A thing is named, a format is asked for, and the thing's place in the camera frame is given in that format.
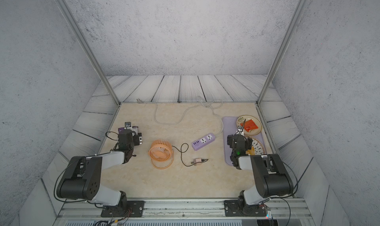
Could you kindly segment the purple power strip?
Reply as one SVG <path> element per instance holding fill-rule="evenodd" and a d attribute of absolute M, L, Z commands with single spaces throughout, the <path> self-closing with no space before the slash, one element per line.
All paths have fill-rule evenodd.
<path fill-rule="evenodd" d="M 216 139 L 215 135 L 212 134 L 212 133 L 209 133 L 208 135 L 192 142 L 192 148 L 195 150 L 195 151 L 198 151 L 200 150 L 201 148 L 205 147 L 206 145 L 214 142 Z"/>

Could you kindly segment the pink usb plug adapter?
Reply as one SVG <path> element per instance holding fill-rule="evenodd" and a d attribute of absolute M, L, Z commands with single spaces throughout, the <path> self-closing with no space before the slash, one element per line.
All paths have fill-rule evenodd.
<path fill-rule="evenodd" d="M 203 163 L 203 160 L 202 160 L 201 158 L 195 158 L 195 159 L 193 160 L 193 162 L 192 162 L 192 165 L 193 165 L 193 166 L 196 166 L 196 165 L 199 165 L 199 164 L 201 164 L 201 163 Z"/>

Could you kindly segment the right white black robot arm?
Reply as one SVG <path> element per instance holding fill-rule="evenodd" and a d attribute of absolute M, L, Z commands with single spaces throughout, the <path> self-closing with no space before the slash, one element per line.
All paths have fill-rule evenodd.
<path fill-rule="evenodd" d="M 227 146 L 232 150 L 232 165 L 238 170 L 251 170 L 254 176 L 254 186 L 243 190 L 237 199 L 242 213 L 247 215 L 267 200 L 294 195 L 295 186 L 278 154 L 247 154 L 252 140 L 238 133 L 227 136 Z"/>

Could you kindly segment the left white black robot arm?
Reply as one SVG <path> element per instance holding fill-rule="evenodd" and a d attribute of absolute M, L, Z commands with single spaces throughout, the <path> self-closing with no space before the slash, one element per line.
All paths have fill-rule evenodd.
<path fill-rule="evenodd" d="M 134 147 L 142 144 L 142 133 L 137 126 L 119 128 L 115 141 L 116 145 L 107 153 L 72 157 L 54 184 L 54 197 L 69 199 L 71 203 L 119 205 L 125 193 L 102 185 L 102 171 L 129 162 Z"/>

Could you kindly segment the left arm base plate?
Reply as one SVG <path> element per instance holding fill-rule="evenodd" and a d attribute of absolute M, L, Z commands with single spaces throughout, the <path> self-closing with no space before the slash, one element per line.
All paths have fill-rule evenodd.
<path fill-rule="evenodd" d="M 141 218 L 143 216 L 145 201 L 121 201 L 116 206 L 104 206 L 102 218 Z"/>

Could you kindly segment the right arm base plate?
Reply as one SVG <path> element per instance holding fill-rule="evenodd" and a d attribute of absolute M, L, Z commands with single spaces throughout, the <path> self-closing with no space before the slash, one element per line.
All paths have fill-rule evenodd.
<path fill-rule="evenodd" d="M 265 206 L 247 205 L 239 200 L 225 200 L 224 212 L 226 217 L 267 217 Z"/>

